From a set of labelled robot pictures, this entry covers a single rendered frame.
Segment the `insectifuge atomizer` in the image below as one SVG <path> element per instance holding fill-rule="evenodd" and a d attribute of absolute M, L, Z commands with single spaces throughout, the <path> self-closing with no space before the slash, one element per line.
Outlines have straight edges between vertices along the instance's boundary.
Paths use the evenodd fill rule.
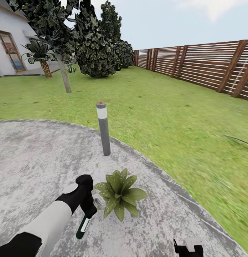
<path fill-rule="evenodd" d="M 79 229 L 77 230 L 77 233 L 76 233 L 76 238 L 77 239 L 82 239 L 90 221 L 91 221 L 91 218 L 88 219 L 87 216 L 85 215 L 83 220 L 82 220 L 82 223 L 80 224 Z"/>

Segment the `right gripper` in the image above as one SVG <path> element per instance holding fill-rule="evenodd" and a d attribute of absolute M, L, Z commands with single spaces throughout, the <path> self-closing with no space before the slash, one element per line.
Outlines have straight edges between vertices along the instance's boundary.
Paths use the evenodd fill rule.
<path fill-rule="evenodd" d="M 203 257 L 202 247 L 200 245 L 194 246 L 195 252 L 189 252 L 186 246 L 178 246 L 174 244 L 175 252 L 179 254 L 179 257 Z"/>

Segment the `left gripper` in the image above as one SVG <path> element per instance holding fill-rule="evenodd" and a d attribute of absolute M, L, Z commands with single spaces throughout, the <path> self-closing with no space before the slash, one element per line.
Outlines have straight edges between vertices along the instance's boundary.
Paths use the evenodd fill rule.
<path fill-rule="evenodd" d="M 98 210 L 98 208 L 94 206 L 93 197 L 91 197 L 86 202 L 81 202 L 80 207 L 84 211 L 88 219 L 90 219 Z"/>

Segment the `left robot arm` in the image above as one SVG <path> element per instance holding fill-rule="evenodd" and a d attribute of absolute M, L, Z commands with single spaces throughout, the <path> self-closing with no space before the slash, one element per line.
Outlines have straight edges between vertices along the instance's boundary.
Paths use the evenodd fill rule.
<path fill-rule="evenodd" d="M 18 231 L 10 241 L 0 246 L 0 257 L 49 257 L 74 211 L 80 205 L 88 219 L 106 203 L 102 196 L 92 195 L 93 183 L 89 175 L 81 175 L 68 185 L 43 213 Z"/>

